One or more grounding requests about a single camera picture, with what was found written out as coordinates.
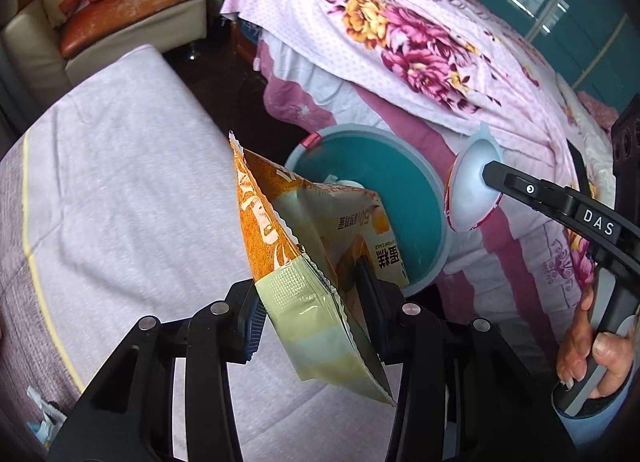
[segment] blue sleeve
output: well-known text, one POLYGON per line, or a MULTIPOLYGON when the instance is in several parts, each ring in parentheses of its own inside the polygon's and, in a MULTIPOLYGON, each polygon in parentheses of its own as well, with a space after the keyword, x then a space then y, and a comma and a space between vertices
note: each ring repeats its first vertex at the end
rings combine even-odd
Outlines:
POLYGON ((627 378, 625 387, 620 391, 615 400, 604 410, 595 415, 583 418, 574 418, 567 417, 558 413, 558 410, 556 410, 562 424, 564 424, 565 429, 577 448, 584 447, 590 442, 596 440, 605 431, 605 429, 607 429, 607 426, 616 416, 620 406, 625 402, 632 379, 633 377, 627 378))

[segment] yellow stripe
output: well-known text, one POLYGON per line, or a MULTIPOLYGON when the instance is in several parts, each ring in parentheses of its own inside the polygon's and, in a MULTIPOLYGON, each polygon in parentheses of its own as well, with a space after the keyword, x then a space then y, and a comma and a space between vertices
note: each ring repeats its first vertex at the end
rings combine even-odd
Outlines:
POLYGON ((66 369, 71 375, 71 379, 78 387, 78 390, 84 392, 84 384, 82 383, 76 369, 71 363, 69 355, 66 353, 65 347, 62 346, 62 341, 58 337, 56 328, 53 326, 53 320, 51 314, 49 314, 49 308, 42 292, 42 286, 40 285, 40 276, 38 275, 38 269, 36 268, 36 260, 29 245, 29 204, 28 204, 28 156, 29 156, 29 134, 31 129, 28 129, 24 134, 22 141, 22 250, 24 251, 24 257, 29 263, 29 270, 31 271, 31 280, 33 281, 33 288, 35 289, 36 296, 38 298, 38 305, 40 307, 40 313, 49 331, 49 336, 58 350, 58 354, 62 359, 62 362, 66 366, 66 369))

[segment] orange seat cushion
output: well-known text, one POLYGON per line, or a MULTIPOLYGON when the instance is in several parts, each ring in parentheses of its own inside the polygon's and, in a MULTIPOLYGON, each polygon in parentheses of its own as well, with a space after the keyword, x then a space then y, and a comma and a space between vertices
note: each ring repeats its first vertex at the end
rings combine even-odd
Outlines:
POLYGON ((189 0, 102 0, 73 15, 62 28, 60 54, 71 59, 102 38, 189 0))

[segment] crumpled wrapper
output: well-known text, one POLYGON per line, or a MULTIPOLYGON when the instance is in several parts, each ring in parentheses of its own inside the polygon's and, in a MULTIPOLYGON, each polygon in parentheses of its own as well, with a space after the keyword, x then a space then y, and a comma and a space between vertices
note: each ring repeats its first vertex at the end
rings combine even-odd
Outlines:
POLYGON ((408 279, 375 191, 315 184, 244 150, 230 134, 242 236, 262 303, 296 372, 393 404, 366 333, 354 262, 408 279))

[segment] camera lens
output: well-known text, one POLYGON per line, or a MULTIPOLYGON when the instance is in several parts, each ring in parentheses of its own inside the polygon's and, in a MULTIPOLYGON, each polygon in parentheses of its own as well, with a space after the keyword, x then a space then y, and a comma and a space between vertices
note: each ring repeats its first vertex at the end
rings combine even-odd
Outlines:
POLYGON ((625 156, 631 153, 631 134, 629 130, 625 131, 625 135, 622 137, 622 147, 625 150, 625 156))

